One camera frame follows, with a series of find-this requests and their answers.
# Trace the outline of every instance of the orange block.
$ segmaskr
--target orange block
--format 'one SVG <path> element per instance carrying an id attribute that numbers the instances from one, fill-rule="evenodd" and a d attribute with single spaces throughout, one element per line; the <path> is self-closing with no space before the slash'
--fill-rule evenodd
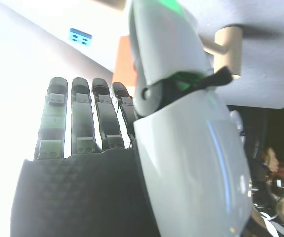
<path id="1" fill-rule="evenodd" d="M 129 36 L 120 37 L 116 68 L 113 72 L 112 83 L 121 82 L 133 95 L 136 86 L 137 73 L 134 70 L 133 59 L 130 48 Z"/>

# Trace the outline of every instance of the robotic hand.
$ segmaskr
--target robotic hand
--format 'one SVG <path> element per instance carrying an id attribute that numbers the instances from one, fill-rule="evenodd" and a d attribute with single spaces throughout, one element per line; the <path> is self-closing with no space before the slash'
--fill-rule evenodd
<path id="1" fill-rule="evenodd" d="M 176 1 L 133 0 L 133 99 L 103 79 L 53 78 L 34 161 L 25 161 L 12 237 L 237 237 L 252 210 L 243 145 L 203 46 Z"/>

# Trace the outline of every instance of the blue object with holes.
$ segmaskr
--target blue object with holes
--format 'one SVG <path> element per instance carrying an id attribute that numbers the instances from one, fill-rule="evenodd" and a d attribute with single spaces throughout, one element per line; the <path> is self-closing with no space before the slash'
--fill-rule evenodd
<path id="1" fill-rule="evenodd" d="M 71 28 L 69 30 L 69 40 L 81 44 L 82 46 L 89 47 L 91 45 L 92 35 Z"/>

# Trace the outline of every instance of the green light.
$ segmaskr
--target green light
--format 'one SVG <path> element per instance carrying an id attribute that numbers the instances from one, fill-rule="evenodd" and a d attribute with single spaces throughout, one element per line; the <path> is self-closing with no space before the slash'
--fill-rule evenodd
<path id="1" fill-rule="evenodd" d="M 164 6 L 170 8 L 171 10 L 177 12 L 179 15 L 185 15 L 177 0 L 159 0 L 159 2 Z"/>

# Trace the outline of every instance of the white wall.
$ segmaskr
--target white wall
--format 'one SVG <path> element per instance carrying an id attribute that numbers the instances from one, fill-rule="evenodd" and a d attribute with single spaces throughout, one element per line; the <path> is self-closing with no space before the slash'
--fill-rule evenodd
<path id="1" fill-rule="evenodd" d="M 0 237 L 9 236 L 17 178 L 22 161 L 33 158 L 54 76 L 66 78 L 71 87 L 74 77 L 110 83 L 112 73 L 0 4 Z"/>

